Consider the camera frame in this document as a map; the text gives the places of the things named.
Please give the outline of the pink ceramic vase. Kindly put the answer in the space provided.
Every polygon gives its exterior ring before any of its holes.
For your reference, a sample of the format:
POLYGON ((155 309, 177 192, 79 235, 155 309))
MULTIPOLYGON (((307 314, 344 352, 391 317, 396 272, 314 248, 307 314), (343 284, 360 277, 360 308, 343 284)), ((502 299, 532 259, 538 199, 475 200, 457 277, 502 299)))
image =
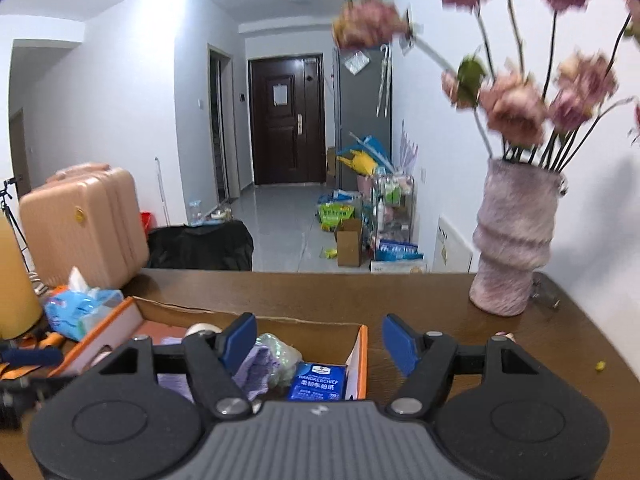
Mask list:
POLYGON ((470 289, 475 307, 517 316, 526 309, 534 273, 551 256, 562 174, 491 159, 472 240, 480 251, 470 289))

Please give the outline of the pink ribbed suitcase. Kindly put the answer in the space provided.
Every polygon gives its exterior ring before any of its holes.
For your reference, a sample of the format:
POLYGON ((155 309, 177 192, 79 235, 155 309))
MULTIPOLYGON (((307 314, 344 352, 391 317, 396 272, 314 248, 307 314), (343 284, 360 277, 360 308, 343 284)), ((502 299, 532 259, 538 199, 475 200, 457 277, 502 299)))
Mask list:
POLYGON ((107 164, 68 167, 20 199, 38 276, 50 287, 78 270, 91 287, 121 288, 149 260, 134 177, 107 164))

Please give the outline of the black bag on floor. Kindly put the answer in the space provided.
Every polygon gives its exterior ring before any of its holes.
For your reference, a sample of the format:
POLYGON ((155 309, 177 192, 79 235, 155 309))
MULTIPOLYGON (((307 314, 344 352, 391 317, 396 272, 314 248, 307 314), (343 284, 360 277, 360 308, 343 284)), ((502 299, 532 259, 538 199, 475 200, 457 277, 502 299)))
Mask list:
POLYGON ((150 269, 251 271, 254 240, 239 220, 149 232, 150 269))

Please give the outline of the lavender cloth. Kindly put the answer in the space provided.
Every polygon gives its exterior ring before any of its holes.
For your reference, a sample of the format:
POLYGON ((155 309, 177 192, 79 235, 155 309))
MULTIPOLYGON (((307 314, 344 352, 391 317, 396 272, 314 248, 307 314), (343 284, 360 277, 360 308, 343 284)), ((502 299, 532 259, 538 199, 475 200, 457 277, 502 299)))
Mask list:
POLYGON ((247 400, 253 402, 269 390, 270 377, 277 373, 280 363, 265 344, 255 344, 233 375, 233 381, 247 400))

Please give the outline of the dark brown door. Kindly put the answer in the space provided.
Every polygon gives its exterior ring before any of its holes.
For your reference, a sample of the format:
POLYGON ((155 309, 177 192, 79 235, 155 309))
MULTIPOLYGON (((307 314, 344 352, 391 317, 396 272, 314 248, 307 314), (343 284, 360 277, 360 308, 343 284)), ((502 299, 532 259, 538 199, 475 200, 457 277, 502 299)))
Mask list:
POLYGON ((248 62, 255 184, 326 180, 322 64, 320 54, 248 62))

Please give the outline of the metal trolley rack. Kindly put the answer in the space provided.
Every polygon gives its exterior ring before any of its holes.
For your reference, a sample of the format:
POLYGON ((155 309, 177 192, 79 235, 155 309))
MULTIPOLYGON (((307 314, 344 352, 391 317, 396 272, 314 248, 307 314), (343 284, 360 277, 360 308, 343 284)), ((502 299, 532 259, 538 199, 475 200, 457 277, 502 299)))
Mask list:
POLYGON ((408 174, 372 177, 371 244, 377 252, 382 242, 410 244, 413 236, 416 184, 408 174))

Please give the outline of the purple fluffy headband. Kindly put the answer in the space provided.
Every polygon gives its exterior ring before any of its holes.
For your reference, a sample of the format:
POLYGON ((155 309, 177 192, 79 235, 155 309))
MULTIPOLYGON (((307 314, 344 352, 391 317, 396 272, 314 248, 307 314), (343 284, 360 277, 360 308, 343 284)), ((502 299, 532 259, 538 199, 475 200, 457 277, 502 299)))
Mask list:
POLYGON ((189 402, 194 402, 186 374, 158 374, 157 383, 165 389, 180 394, 189 402))

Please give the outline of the red yellow sponge block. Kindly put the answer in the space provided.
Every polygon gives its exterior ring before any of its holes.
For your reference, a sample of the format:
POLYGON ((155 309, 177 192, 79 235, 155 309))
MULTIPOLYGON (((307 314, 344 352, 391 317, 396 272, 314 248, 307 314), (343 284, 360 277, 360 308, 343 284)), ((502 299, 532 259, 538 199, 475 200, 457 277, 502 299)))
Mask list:
POLYGON ((153 344, 164 344, 166 339, 169 340, 169 344, 174 344, 176 341, 182 341, 186 336, 186 328, 144 320, 131 334, 132 338, 142 336, 151 338, 153 344))

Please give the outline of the yellow toy on pile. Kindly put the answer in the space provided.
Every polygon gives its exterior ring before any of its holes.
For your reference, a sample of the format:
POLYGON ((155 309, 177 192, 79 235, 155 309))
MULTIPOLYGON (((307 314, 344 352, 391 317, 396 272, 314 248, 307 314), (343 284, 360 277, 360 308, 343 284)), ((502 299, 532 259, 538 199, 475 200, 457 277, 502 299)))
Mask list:
POLYGON ((336 160, 363 177, 373 176, 378 168, 378 162, 373 157, 359 150, 350 150, 348 156, 337 155, 336 160))

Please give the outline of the small cardboard box on floor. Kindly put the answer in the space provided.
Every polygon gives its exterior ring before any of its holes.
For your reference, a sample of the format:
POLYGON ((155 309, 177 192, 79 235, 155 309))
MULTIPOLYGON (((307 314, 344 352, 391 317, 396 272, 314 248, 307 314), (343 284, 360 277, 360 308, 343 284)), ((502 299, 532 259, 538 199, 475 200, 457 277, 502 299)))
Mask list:
POLYGON ((357 218, 342 220, 334 234, 337 249, 337 265, 359 268, 362 252, 362 222, 357 218))

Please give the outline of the grey refrigerator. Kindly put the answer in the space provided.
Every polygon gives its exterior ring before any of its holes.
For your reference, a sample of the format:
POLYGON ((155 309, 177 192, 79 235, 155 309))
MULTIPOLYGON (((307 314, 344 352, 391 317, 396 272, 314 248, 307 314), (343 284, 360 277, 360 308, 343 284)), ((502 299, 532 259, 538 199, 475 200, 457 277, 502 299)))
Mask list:
POLYGON ((387 73, 388 47, 334 52, 336 154, 351 158, 359 148, 355 136, 372 136, 392 154, 392 99, 387 73))

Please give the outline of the blue handkerchief tissue pack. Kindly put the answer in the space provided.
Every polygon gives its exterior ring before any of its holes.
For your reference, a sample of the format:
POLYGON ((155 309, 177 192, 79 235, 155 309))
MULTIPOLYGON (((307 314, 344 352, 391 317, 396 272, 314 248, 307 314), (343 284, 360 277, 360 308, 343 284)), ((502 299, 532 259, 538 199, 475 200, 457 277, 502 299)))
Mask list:
POLYGON ((346 378, 344 366, 300 362, 288 389, 288 400, 341 401, 344 399, 346 378))

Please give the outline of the white mesh bath ball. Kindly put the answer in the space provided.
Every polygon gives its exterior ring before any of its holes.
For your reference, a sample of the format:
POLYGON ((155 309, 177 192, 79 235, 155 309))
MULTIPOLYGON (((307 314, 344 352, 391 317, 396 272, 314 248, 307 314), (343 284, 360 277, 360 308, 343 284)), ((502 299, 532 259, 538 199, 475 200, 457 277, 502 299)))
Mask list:
POLYGON ((270 333, 258 336, 257 342, 269 351, 267 364, 269 388, 285 388, 291 385, 298 364, 303 361, 302 354, 270 333))

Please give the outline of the yellow thermos jug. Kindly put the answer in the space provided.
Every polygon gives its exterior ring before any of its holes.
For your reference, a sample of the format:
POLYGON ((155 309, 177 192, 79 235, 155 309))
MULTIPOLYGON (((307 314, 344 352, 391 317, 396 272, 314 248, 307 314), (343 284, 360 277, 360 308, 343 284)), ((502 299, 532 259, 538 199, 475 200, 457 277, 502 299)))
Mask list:
POLYGON ((2 339, 29 332, 43 315, 32 288, 13 230, 1 217, 0 226, 0 330, 2 339))

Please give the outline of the white round sponge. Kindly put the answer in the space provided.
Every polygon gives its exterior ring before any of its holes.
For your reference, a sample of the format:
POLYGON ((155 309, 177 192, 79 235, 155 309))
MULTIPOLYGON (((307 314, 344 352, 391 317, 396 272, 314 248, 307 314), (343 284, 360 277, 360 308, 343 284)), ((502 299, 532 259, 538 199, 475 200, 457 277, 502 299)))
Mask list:
POLYGON ((200 333, 213 333, 219 334, 222 332, 222 329, 215 324, 210 323, 196 323, 191 325, 184 334, 185 337, 189 337, 191 335, 196 335, 200 333))

